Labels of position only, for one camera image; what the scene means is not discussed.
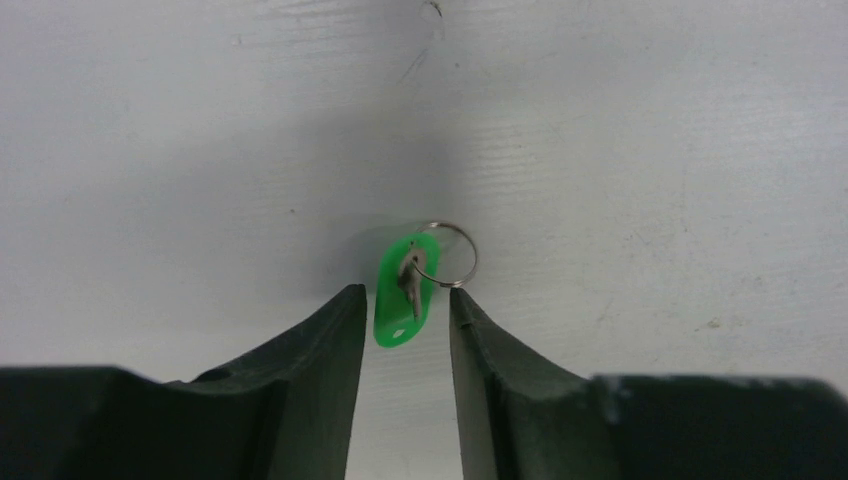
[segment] green key tag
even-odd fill
[[[404,237],[386,250],[380,261],[380,276],[377,279],[377,301],[374,306],[374,338],[381,347],[392,348],[402,345],[414,337],[430,312],[430,299],[433,296],[433,282],[421,278],[417,290],[420,304],[418,318],[415,318],[416,306],[408,294],[398,284],[401,278],[401,266],[407,261],[410,252],[423,251],[426,266],[423,270],[430,276],[436,275],[439,266],[439,242],[427,233],[413,233]]]

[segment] black plastic part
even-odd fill
[[[365,288],[191,383],[0,370],[2,479],[342,479]]]
[[[465,480],[848,479],[848,407],[804,379],[584,380],[451,291]]]

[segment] white painted surface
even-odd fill
[[[844,1],[440,7],[0,2],[0,361],[189,379],[445,218],[577,373],[848,389]],[[442,296],[369,337],[348,478],[459,478],[453,402]]]

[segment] metal split ring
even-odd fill
[[[450,222],[438,222],[438,221],[437,222],[428,222],[428,223],[425,223],[424,225],[421,225],[420,227],[418,227],[418,229],[415,230],[415,231],[417,233],[421,233],[421,232],[426,232],[427,230],[433,230],[433,229],[436,229],[436,228],[447,228],[448,230],[453,230],[454,232],[460,234],[461,236],[465,237],[466,240],[468,240],[468,243],[471,245],[471,249],[474,250],[474,265],[471,266],[471,271],[469,271],[464,277],[460,278],[459,280],[455,280],[453,282],[445,282],[445,281],[439,280],[439,279],[431,276],[430,274],[428,274],[427,272],[425,272],[424,270],[419,268],[417,262],[412,262],[412,266],[415,267],[415,270],[422,277],[426,278],[427,280],[430,280],[431,282],[435,282],[440,287],[444,287],[444,288],[461,287],[461,286],[465,285],[466,283],[468,283],[472,278],[474,278],[474,275],[477,273],[477,261],[478,261],[479,256],[480,256],[479,253],[477,252],[477,244],[474,243],[474,240],[471,238],[471,235],[469,235],[468,232],[463,230],[462,227],[460,227],[459,225],[456,225],[454,223],[450,223]]]

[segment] keychain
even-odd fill
[[[465,237],[474,251],[471,271],[459,280],[444,282],[435,275],[441,248],[428,230],[447,228]],[[459,226],[448,222],[429,222],[388,248],[380,261],[377,301],[374,307],[374,338],[386,348],[396,347],[414,337],[430,313],[433,284],[444,288],[460,287],[477,273],[477,245]]]

